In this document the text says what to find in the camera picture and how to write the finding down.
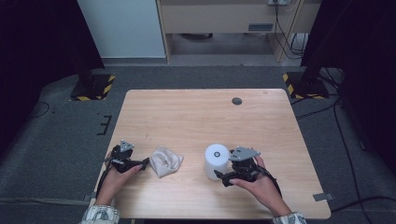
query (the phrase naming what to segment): black tripod base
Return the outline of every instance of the black tripod base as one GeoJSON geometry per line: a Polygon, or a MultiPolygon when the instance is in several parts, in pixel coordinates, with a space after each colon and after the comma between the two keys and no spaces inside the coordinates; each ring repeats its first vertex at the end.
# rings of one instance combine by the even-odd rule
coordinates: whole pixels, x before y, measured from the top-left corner
{"type": "Polygon", "coordinates": [[[72,93],[71,101],[104,100],[110,91],[115,76],[112,75],[92,75],[92,84],[85,87],[79,79],[72,93]]]}
{"type": "Polygon", "coordinates": [[[291,98],[329,98],[329,92],[321,80],[316,80],[312,85],[301,88],[303,74],[304,72],[288,72],[283,75],[291,98]]]}

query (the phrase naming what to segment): electrical outlet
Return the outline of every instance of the electrical outlet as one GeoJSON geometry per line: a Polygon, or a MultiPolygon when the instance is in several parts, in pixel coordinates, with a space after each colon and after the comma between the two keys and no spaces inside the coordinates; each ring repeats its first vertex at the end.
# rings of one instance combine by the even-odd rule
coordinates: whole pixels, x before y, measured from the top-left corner
{"type": "Polygon", "coordinates": [[[290,4],[290,0],[268,0],[268,5],[273,6],[275,4],[278,4],[279,6],[285,6],[290,4]]]}

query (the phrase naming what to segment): white wall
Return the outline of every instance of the white wall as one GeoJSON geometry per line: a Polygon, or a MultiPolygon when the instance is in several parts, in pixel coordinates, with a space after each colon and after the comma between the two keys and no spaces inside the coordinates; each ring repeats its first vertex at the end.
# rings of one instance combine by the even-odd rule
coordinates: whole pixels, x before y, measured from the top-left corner
{"type": "Polygon", "coordinates": [[[78,0],[102,58],[165,58],[155,0],[78,0]]]}

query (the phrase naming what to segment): yellow and black tape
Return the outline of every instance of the yellow and black tape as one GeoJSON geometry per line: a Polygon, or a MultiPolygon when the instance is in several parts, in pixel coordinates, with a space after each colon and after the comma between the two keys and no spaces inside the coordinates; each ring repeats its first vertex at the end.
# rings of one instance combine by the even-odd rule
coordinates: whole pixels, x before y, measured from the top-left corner
{"type": "Polygon", "coordinates": [[[283,80],[285,81],[286,87],[288,88],[289,91],[289,95],[292,99],[305,99],[305,98],[309,98],[309,99],[326,99],[325,95],[322,94],[317,94],[317,93],[313,93],[313,94],[299,94],[296,93],[293,88],[293,85],[290,82],[290,78],[288,76],[288,74],[283,74],[283,80]]]}
{"type": "Polygon", "coordinates": [[[115,78],[116,76],[109,76],[108,81],[103,89],[103,92],[100,95],[89,96],[89,95],[81,94],[78,96],[71,97],[70,100],[72,101],[104,100],[106,99],[115,78]]]}

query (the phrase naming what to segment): hand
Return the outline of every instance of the hand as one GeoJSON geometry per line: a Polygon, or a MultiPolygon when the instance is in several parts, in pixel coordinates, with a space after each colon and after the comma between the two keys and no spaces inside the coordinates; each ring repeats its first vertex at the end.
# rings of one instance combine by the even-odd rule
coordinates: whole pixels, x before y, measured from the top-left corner
{"type": "Polygon", "coordinates": [[[95,205],[111,205],[111,201],[120,192],[125,183],[139,170],[142,165],[137,165],[125,173],[119,173],[115,168],[111,168],[105,180],[103,181],[102,188],[96,198],[95,205]]]}
{"type": "MultiPolygon", "coordinates": [[[[260,156],[256,156],[254,159],[258,165],[265,168],[264,161],[260,156]]],[[[249,191],[262,205],[270,209],[274,217],[283,217],[291,214],[290,208],[283,201],[274,183],[268,176],[258,174],[257,180],[254,182],[232,179],[230,183],[249,191]]]]}

